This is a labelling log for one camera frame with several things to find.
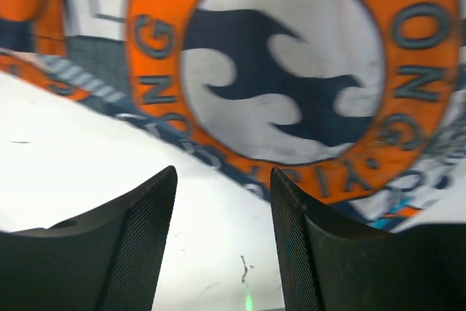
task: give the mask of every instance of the black mesh panel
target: black mesh panel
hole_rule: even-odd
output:
[[[99,311],[150,311],[175,198],[176,175],[169,172],[129,210],[121,246]]]
[[[286,186],[272,176],[272,217],[286,311],[323,311],[317,275],[307,240],[304,209]]]

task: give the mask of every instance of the black object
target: black object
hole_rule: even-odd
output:
[[[50,229],[0,232],[0,310],[150,311],[176,184],[168,167]]]
[[[286,311],[466,310],[466,225],[400,233],[343,216],[272,171]]]

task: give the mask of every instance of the dark blue wave symbol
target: dark blue wave symbol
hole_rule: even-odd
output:
[[[207,11],[196,9],[187,28],[183,48],[218,50],[236,65],[236,80],[228,86],[208,85],[212,93],[227,100],[242,100],[265,94],[281,94],[293,99],[302,119],[293,125],[274,125],[299,138],[319,141],[326,146],[356,142],[372,117],[344,117],[333,105],[347,87],[361,87],[351,75],[332,78],[298,77],[285,71],[270,55],[267,40],[298,34],[256,10]]]

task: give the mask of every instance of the white surface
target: white surface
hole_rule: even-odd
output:
[[[0,229],[50,227],[175,165],[177,198],[154,310],[240,311],[248,292],[255,311],[283,307],[268,203],[124,122],[6,74],[0,87]],[[412,224],[466,221],[465,209],[458,192]]]

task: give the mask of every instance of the orange ring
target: orange ring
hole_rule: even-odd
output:
[[[182,41],[199,1],[130,0],[127,54],[133,99],[154,117],[170,112],[184,116],[192,123],[193,141],[215,147],[225,162],[246,174],[258,167],[257,180],[268,184],[275,163],[247,159],[214,140],[196,123],[183,97]],[[374,122],[339,157],[285,167],[303,179],[304,191],[326,203],[366,197],[410,168],[437,129],[455,88],[461,44],[458,0],[361,2],[379,28],[386,61],[383,100]],[[153,37],[156,25],[159,33]],[[172,84],[161,84],[159,92],[170,98],[145,105],[143,95],[151,87],[141,84],[140,76],[169,76]]]

